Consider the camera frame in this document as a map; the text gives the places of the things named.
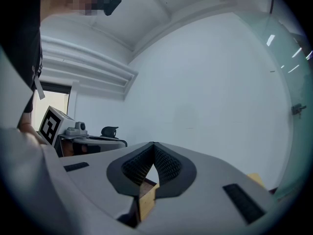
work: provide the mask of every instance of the black object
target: black object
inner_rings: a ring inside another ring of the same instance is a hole
[[[273,12],[273,7],[274,7],[274,0],[271,0],[270,2],[270,9],[269,9],[269,13],[272,14]]]
[[[59,158],[63,157],[62,139],[61,139],[60,135],[58,135],[58,137],[55,141],[54,149],[57,152]]]
[[[83,145],[85,145],[87,147],[87,152],[83,152]],[[101,150],[101,148],[98,145],[88,145],[88,144],[73,142],[74,156],[99,153],[100,150]]]
[[[135,228],[140,223],[139,210],[138,197],[134,197],[129,212],[119,216],[117,220],[125,225]]]
[[[94,137],[94,136],[91,136],[91,137],[87,137],[87,139],[91,139],[91,140],[108,140],[108,141],[120,141],[120,142],[123,142],[125,144],[125,147],[127,147],[127,142],[125,140],[121,140],[121,139],[118,139],[118,138],[114,138],[115,140],[112,140],[111,138],[107,138],[104,137],[104,136],[101,136],[101,137]]]
[[[117,6],[122,2],[122,0],[107,0],[104,3],[104,14],[107,16],[111,15]]]
[[[223,189],[244,217],[247,224],[251,224],[265,214],[239,185],[231,184],[223,186]]]
[[[293,115],[301,114],[302,110],[306,109],[307,106],[302,106],[302,104],[296,104],[292,106],[291,112]]]
[[[40,3],[41,0],[0,1],[1,8],[10,5],[10,9],[1,10],[3,18],[10,18],[10,23],[1,25],[0,46],[32,92],[36,89],[34,73],[40,77],[43,67],[40,40]],[[19,15],[12,17],[12,11],[18,11]],[[24,109],[25,113],[32,112],[33,97],[34,94]]]
[[[87,167],[87,166],[89,166],[88,163],[81,162],[81,163],[78,163],[78,164],[66,165],[66,166],[64,166],[64,169],[65,169],[65,171],[69,172],[69,171],[78,170],[78,169],[81,169],[81,168],[84,168],[84,167]]]
[[[101,137],[116,139],[115,135],[116,135],[117,128],[118,127],[111,127],[111,126],[104,127],[101,131]]]
[[[85,124],[84,124],[84,123],[81,123],[81,124],[80,124],[80,128],[84,131],[84,130],[86,129]]]
[[[161,186],[156,190],[156,199],[181,195],[197,175],[195,165],[188,158],[158,142],[150,142],[111,162],[107,177],[118,193],[138,197],[140,185],[153,164]]]
[[[48,92],[57,92],[57,93],[64,93],[69,94],[70,90],[72,89],[71,86],[59,85],[59,84],[52,84],[47,82],[40,82],[44,91]]]
[[[148,184],[150,184],[150,185],[152,185],[152,186],[155,186],[155,185],[156,185],[156,182],[153,182],[152,180],[147,179],[147,178],[144,179],[144,182],[146,182],[146,183],[148,183]]]

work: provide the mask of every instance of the white wall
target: white wall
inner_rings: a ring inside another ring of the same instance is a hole
[[[110,94],[78,88],[74,119],[84,122],[90,135],[100,136],[105,126],[125,128],[123,107],[123,100],[118,100]]]
[[[139,75],[124,105],[110,102],[106,111],[124,124],[120,138],[216,156],[243,173],[258,173],[268,189],[278,185],[289,153],[290,106],[279,73],[270,72],[278,67],[236,15],[186,25],[130,65]],[[148,178],[158,181],[157,172]]]

